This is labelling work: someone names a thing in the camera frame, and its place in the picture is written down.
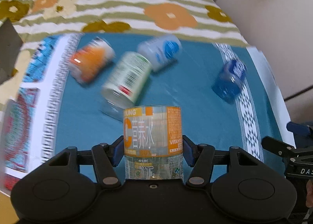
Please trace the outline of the person's right hand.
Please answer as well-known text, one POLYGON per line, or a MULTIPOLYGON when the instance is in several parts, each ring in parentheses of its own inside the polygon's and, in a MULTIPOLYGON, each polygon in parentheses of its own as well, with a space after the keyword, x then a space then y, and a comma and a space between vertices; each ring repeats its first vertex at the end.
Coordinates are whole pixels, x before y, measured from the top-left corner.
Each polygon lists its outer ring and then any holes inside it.
POLYGON ((312 208, 313 207, 313 184, 312 180, 309 180, 306 184, 306 207, 312 208))

